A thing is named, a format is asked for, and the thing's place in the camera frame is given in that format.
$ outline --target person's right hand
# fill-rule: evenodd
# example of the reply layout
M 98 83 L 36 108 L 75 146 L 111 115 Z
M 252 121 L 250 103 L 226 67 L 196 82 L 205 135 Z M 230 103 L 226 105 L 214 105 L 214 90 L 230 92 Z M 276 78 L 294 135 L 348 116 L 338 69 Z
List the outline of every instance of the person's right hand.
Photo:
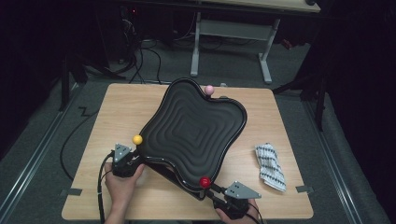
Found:
M 256 220 L 258 220 L 259 212 L 253 207 L 255 206 L 257 209 L 259 209 L 259 207 L 256 204 L 256 201 L 254 199 L 249 199 L 248 202 L 250 203 L 250 205 L 249 205 L 249 209 L 247 210 L 247 213 L 252 217 L 256 218 Z M 247 216 L 232 220 L 219 208 L 216 209 L 216 213 L 218 213 L 221 221 L 227 224 L 256 224 L 254 220 L 252 220 L 250 217 Z

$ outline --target black tray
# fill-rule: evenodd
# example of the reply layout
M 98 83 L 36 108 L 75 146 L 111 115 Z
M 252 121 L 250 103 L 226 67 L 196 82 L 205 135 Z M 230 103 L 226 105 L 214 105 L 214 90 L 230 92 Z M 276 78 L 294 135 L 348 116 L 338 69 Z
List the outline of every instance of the black tray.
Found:
M 215 181 L 247 118 L 239 102 L 206 96 L 195 81 L 181 78 L 166 90 L 136 149 L 145 164 L 202 200 L 201 177 Z

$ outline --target background table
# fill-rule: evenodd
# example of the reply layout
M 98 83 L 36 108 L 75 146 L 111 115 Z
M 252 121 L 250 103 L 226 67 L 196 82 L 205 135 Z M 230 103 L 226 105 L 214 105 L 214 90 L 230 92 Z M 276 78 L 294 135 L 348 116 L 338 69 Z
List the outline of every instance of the background table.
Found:
M 104 157 L 116 143 L 133 146 L 139 134 L 161 103 L 167 86 L 112 84 L 108 87 L 100 112 L 81 159 L 72 188 L 82 189 L 79 196 L 69 195 L 63 210 L 65 219 L 99 219 L 96 184 Z M 303 186 L 285 127 L 274 95 L 267 89 L 215 88 L 213 97 L 228 96 L 247 110 L 247 125 L 227 152 L 216 183 L 229 187 L 235 180 L 258 191 L 257 200 L 263 218 L 311 218 L 313 210 Z M 259 164 L 254 147 L 269 142 L 277 150 L 286 178 L 287 190 L 280 192 L 259 179 Z M 110 198 L 103 187 L 105 213 Z M 198 201 L 167 179 L 146 167 L 137 183 L 127 219 L 219 219 L 212 201 Z

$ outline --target gray carpet floor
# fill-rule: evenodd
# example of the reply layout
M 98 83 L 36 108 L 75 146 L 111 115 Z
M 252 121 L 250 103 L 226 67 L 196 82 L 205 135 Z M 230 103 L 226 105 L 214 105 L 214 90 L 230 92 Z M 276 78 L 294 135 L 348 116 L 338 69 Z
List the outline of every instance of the gray carpet floor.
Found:
M 158 44 L 152 48 L 161 56 L 161 81 L 172 81 L 178 77 L 190 76 L 191 45 L 186 45 L 186 43 L 188 42 L 183 43 L 184 46 L 174 45 L 172 48 Z M 220 83 L 226 83 L 231 87 L 274 89 L 294 79 L 308 50 L 308 45 L 290 50 L 274 45 L 268 58 L 273 83 L 267 85 L 262 80 L 256 54 L 223 49 L 203 49 L 199 76 L 195 80 L 203 85 L 218 86 Z M 141 77 L 145 82 L 156 80 L 159 58 L 149 50 L 143 50 L 142 53 Z M 113 64 L 112 69 L 121 66 Z M 134 71 L 133 69 L 123 75 L 130 78 Z M 64 146 L 64 166 L 70 175 L 74 175 L 95 122 L 95 116 L 86 119 L 82 108 L 86 108 L 85 115 L 97 111 L 103 101 L 107 86 L 113 82 L 120 81 L 90 76 L 86 85 L 78 88 L 79 94 L 76 95 L 67 112 L 63 114 L 62 123 L 46 146 L 48 150 L 44 153 L 37 169 L 33 170 L 33 178 L 27 181 L 27 188 L 23 189 L 21 197 L 15 200 L 16 205 L 9 209 L 11 212 L 6 218 L 7 223 L 74 223 L 62 219 L 61 216 L 66 199 L 61 192 L 69 189 L 72 183 L 60 164 L 61 150 Z M 140 82 L 138 77 L 134 80 L 134 83 L 136 82 Z M 314 209 L 314 216 L 307 220 L 268 220 L 268 223 L 389 223 L 350 152 L 342 129 L 332 111 L 331 100 L 326 98 L 326 109 L 323 115 L 324 132 L 320 133 L 312 123 L 312 116 L 307 112 L 307 108 L 315 105 L 315 102 L 301 102 L 298 93 L 298 91 L 285 91 L 276 95 L 276 102 L 304 182 L 314 190 L 308 194 Z M 0 202 L 8 200 L 8 193 L 34 155 L 46 130 L 59 116 L 60 105 L 61 85 L 58 83 L 52 90 L 50 98 L 33 114 L 18 141 L 0 162 L 2 170 Z M 343 174 L 360 220 L 351 221 L 340 199 L 339 191 L 331 175 L 332 171 L 323 153 L 323 139 L 325 145 L 332 150 L 336 164 Z M 98 223 L 98 221 L 76 223 Z

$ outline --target red ball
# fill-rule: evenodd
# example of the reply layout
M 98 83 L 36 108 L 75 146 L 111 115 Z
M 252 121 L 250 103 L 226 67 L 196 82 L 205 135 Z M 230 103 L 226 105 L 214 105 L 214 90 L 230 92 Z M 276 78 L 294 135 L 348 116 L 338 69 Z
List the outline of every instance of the red ball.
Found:
M 202 187 L 203 189 L 208 189 L 208 188 L 210 188 L 210 184 L 212 184 L 212 183 L 211 183 L 209 177 L 203 176 L 203 177 L 201 177 L 201 179 L 199 180 L 199 184 L 201 185 L 201 187 Z

